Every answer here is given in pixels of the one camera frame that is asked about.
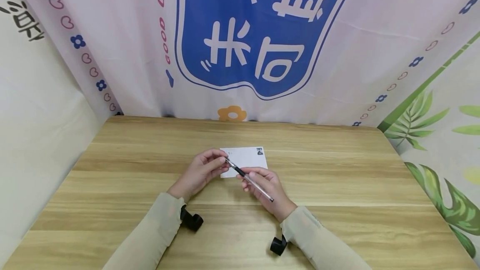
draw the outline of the hand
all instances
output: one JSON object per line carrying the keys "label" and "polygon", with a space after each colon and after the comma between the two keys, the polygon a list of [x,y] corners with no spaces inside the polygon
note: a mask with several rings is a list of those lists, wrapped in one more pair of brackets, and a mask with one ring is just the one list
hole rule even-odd
{"label": "hand", "polygon": [[285,194],[280,179],[278,179],[278,175],[275,172],[261,167],[241,169],[262,187],[274,201],[269,201],[255,187],[248,184],[240,175],[237,175],[237,178],[242,180],[243,190],[252,193],[263,207],[277,218],[278,222],[283,222],[297,208],[297,205]]}
{"label": "hand", "polygon": [[227,153],[215,148],[197,154],[167,193],[175,198],[183,198],[185,202],[189,201],[190,197],[202,190],[213,178],[228,171],[226,157]]}

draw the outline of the wooden table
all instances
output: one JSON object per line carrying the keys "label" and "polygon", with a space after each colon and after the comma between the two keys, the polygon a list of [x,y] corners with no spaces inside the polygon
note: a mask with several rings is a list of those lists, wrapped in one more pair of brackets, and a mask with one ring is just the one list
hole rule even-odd
{"label": "wooden table", "polygon": [[[269,169],[373,269],[477,269],[375,128],[173,118],[111,118],[51,198],[5,270],[101,269],[191,158],[210,147],[264,146]],[[159,269],[313,269],[234,179],[188,205],[205,223],[180,228]]]}

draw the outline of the black chinese character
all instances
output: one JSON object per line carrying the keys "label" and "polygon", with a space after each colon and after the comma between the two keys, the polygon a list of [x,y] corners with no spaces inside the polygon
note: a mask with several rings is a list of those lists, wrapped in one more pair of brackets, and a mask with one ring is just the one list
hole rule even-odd
{"label": "black chinese character", "polygon": [[[7,1],[7,4],[9,5],[9,9],[0,7],[0,11],[6,14],[13,13],[13,21],[15,22],[15,25],[20,29],[18,31],[19,33],[25,31],[27,33],[27,36],[29,37],[29,41],[41,40],[45,37],[44,32],[39,27],[40,23],[35,21],[30,12],[27,11],[27,4],[25,3],[25,1],[22,1],[21,5],[13,1]],[[38,34],[34,37],[32,37],[32,30],[36,30],[38,32]]]}

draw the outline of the person's right hand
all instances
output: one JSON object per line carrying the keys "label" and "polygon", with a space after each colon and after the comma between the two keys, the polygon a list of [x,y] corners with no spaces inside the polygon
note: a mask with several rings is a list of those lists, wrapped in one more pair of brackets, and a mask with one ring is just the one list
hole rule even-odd
{"label": "person's right hand", "polygon": [[255,187],[250,185],[240,175],[237,175],[237,178],[242,180],[243,190],[252,193],[263,207],[277,218],[278,222],[283,222],[286,217],[297,208],[297,205],[285,194],[280,179],[278,179],[278,175],[275,172],[261,167],[246,167],[241,169],[246,175],[249,175],[254,182],[262,187],[274,201],[269,201]]}

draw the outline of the black pen grip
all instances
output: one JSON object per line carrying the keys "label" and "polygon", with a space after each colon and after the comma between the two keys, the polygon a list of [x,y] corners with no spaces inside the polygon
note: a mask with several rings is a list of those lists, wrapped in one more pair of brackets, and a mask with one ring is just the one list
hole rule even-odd
{"label": "black pen grip", "polygon": [[241,171],[239,167],[234,167],[234,170],[237,171],[241,175],[241,177],[244,177],[246,175],[245,172]]}

